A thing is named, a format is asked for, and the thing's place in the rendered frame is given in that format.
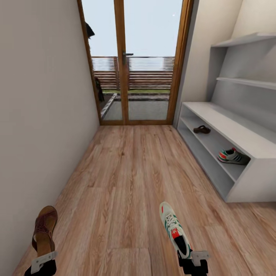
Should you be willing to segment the gym shoe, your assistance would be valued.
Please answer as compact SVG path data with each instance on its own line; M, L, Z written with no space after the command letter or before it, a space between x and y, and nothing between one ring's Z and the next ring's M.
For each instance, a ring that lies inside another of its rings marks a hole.
M247 155L243 155L238 152L235 148L229 150L223 150L218 159L224 163L233 163L233 164L247 164L251 159Z
M176 251L179 250L182 259L190 259L192 246L171 205L166 201L161 202L159 213Z

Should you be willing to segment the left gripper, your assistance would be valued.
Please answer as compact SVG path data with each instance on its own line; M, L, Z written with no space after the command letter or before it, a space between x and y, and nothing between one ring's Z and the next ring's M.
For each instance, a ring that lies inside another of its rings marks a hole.
M52 261L49 261L47 263L43 263L43 267L40 268L40 270L34 274L31 274L31 268L28 269L24 276L52 276L56 272L56 262L53 259Z

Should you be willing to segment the sandal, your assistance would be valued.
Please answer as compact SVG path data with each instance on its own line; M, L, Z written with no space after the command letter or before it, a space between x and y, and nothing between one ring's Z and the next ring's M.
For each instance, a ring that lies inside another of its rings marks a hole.
M204 134L208 134L211 132L211 130L207 127L205 127L204 125L198 127L198 128L194 128L194 133L199 133L202 132Z
M57 210L50 205L44 207L36 218L32 246L37 251L38 257L55 251L52 236L57 221Z

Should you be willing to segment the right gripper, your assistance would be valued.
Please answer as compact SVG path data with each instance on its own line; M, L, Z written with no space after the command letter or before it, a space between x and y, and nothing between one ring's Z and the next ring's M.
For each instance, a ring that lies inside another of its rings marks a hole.
M191 274L192 276L207 276L208 265L206 260L200 260L201 266L194 266L192 259L182 259L179 250L177 250L179 265L183 267L184 274Z

